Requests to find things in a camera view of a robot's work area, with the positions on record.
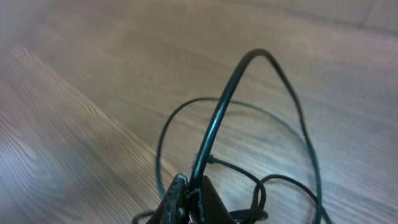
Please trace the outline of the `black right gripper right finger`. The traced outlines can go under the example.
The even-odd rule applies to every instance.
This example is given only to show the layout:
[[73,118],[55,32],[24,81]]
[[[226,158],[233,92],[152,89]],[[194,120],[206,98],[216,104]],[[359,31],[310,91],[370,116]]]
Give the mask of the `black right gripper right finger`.
[[200,194],[198,199],[198,209],[200,223],[202,224],[235,224],[236,222],[229,214],[220,196],[216,192],[211,180],[203,176]]

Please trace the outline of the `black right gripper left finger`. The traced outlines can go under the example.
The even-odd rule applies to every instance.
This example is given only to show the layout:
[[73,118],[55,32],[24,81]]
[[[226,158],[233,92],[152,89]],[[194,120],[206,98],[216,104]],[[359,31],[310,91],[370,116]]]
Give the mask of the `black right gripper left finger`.
[[187,177],[177,174],[147,224],[188,224]]

